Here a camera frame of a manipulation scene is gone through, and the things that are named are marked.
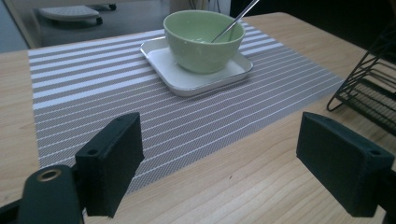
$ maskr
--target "bowl rim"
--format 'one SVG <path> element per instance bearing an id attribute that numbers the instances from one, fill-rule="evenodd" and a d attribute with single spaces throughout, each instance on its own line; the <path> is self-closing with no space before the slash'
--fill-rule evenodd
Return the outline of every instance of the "bowl rim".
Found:
<path id="1" fill-rule="evenodd" d="M 245 27 L 244 27 L 240 22 L 237 22 L 236 25 L 241 26 L 242 32 L 243 32 L 243 33 L 242 33 L 242 35 L 241 35 L 240 37 L 236 38 L 235 40 L 233 40 L 233 41 L 228 41 L 228 42 L 219 42 L 219 43 L 218 43 L 218 42 L 215 42 L 215 43 L 199 42 L 199 41 L 194 41 L 194 40 L 186 39 L 186 38 L 184 38 L 184 37 L 182 37 L 182 36 L 180 36 L 180 35 L 177 35 L 177 34 L 175 34 L 174 32 L 170 31 L 170 30 L 168 29 L 168 27 L 166 26 L 165 23 L 166 23 L 166 21 L 167 21 L 171 16 L 174 16 L 174 15 L 176 15 L 176 14 L 186 14 L 186 13 L 191 13 L 191 12 L 194 12 L 194 13 L 201 13 L 201 14 L 214 14 L 214 15 L 217 15 L 217 16 L 221 16 L 221 17 L 225 17 L 225 18 L 231 19 L 231 20 L 233 21 L 233 18 L 232 18 L 232 17 L 227 16 L 227 15 L 224 15 L 224 14 L 221 14 L 221 13 L 218 13 L 218 12 L 207 11 L 207 10 L 199 10 L 199 9 L 181 10 L 181 11 L 177 11 L 177 12 L 174 12 L 174 13 L 172 13 L 172 14 L 166 16 L 166 18 L 163 20 L 163 28 L 164 28 L 165 32 L 170 33 L 170 34 L 176 36 L 177 38 L 183 39 L 183 40 L 185 40 L 185 41 L 187 41 L 187 42 L 195 43 L 195 44 L 198 43 L 198 44 L 202 44 L 202 45 L 226 45 L 226 44 L 231 44 L 231 43 L 240 41 L 241 39 L 244 38 L 244 36 L 245 36 L 245 34 L 246 34 Z"/>

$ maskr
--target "gray floor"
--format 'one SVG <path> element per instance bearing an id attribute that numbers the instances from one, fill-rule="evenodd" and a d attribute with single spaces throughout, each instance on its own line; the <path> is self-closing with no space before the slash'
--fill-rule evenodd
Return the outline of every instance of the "gray floor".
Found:
<path id="1" fill-rule="evenodd" d="M 169 13 L 168 0 L 118 3 L 114 11 L 108 5 L 90 7 L 100 12 L 103 24 L 97 25 L 96 20 L 54 23 L 37 15 L 43 47 L 162 29 Z"/>

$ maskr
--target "white object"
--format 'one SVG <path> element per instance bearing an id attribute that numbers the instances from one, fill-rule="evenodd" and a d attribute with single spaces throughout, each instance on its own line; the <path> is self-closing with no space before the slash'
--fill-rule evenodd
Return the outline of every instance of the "white object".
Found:
<path id="1" fill-rule="evenodd" d="M 179 96 L 192 96 L 241 80 L 253 68 L 252 62 L 237 52 L 217 73 L 194 74 L 175 62 L 164 37 L 146 41 L 140 50 L 170 91 Z"/>
<path id="2" fill-rule="evenodd" d="M 85 6 L 77 7 L 46 7 L 39 9 L 41 15 L 55 21 L 85 21 L 96 19 L 97 23 L 102 22 L 98 11 Z"/>

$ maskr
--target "screw hole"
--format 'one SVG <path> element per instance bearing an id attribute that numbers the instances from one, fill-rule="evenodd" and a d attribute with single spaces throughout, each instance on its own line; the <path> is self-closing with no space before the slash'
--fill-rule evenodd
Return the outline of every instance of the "screw hole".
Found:
<path id="1" fill-rule="evenodd" d="M 45 171 L 45 172 L 41 173 L 37 177 L 37 180 L 41 181 L 41 182 L 46 182 L 46 181 L 50 181 L 52 179 L 55 179 L 59 175 L 61 175 L 61 170 L 58 170 L 58 169 L 48 170 L 48 171 Z"/>
<path id="2" fill-rule="evenodd" d="M 98 150 L 96 150 L 96 149 L 90 149 L 90 150 L 88 151 L 88 155 L 90 155 L 90 156 L 93 156 L 93 155 L 95 155 L 96 153 L 98 153 Z"/>
<path id="3" fill-rule="evenodd" d="M 375 156 L 381 155 L 381 153 L 379 151 L 377 151 L 377 150 L 371 150 L 370 153 L 375 155 Z"/>

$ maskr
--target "metal ring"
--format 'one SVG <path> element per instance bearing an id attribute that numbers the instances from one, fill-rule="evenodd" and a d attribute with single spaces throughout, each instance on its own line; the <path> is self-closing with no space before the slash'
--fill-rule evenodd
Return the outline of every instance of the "metal ring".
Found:
<path id="1" fill-rule="evenodd" d="M 47 181 L 50 181 L 52 179 L 55 179 L 59 175 L 61 175 L 61 170 L 59 170 L 59 169 L 51 169 L 51 170 L 48 170 L 48 171 L 45 171 L 45 172 L 41 173 L 37 177 L 37 180 L 40 181 L 40 182 L 47 182 Z"/>

